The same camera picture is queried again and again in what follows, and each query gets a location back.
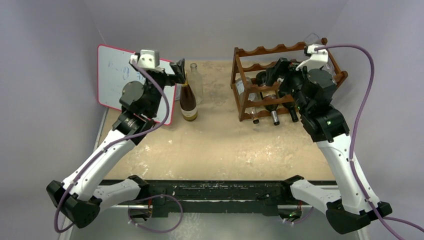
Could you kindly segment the clear slim glass bottle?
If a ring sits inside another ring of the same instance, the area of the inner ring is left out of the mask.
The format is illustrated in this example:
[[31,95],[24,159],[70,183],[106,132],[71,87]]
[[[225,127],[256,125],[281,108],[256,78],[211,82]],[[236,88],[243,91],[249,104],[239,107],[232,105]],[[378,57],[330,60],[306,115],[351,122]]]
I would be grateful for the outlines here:
[[196,104],[199,105],[204,99],[204,90],[203,90],[203,77],[198,71],[198,65],[196,63],[190,64],[190,72],[188,74],[188,81],[193,90]]

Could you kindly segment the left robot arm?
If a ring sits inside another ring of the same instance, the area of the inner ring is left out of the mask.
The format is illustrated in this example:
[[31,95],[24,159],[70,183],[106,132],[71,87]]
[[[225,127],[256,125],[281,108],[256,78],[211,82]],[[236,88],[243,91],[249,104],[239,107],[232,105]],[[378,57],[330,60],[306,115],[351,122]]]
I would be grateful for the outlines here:
[[103,143],[70,176],[62,181],[53,180],[46,188],[56,213],[63,214],[72,226],[80,229],[107,208],[125,202],[142,205],[156,197],[150,185],[136,175],[113,185],[102,185],[102,180],[148,133],[160,127],[154,118],[160,102],[166,98],[164,89],[185,82],[185,60],[171,62],[172,73],[135,58],[129,63],[145,77],[145,82],[131,81],[123,87],[119,99],[121,113]]

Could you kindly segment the dark gold-capped wine bottle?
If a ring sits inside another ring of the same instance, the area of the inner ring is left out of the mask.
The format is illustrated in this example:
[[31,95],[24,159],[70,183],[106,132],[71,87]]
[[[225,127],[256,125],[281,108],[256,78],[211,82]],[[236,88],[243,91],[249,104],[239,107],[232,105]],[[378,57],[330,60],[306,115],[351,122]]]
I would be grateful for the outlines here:
[[198,116],[197,102],[195,95],[188,83],[187,73],[184,74],[185,82],[180,89],[180,110],[183,118],[188,121],[194,121]]

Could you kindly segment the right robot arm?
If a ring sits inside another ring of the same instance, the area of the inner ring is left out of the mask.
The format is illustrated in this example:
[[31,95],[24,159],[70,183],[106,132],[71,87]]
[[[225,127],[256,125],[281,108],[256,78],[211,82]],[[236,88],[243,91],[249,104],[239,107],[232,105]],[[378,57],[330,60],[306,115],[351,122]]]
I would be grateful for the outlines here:
[[376,196],[350,151],[352,139],[343,114],[331,105],[337,90],[332,75],[322,68],[307,68],[280,58],[266,70],[267,84],[278,79],[282,80],[278,92],[293,97],[303,128],[324,155],[338,186],[337,190],[325,190],[296,176],[281,189],[282,200],[311,205],[325,214],[341,235],[389,215],[390,204]]

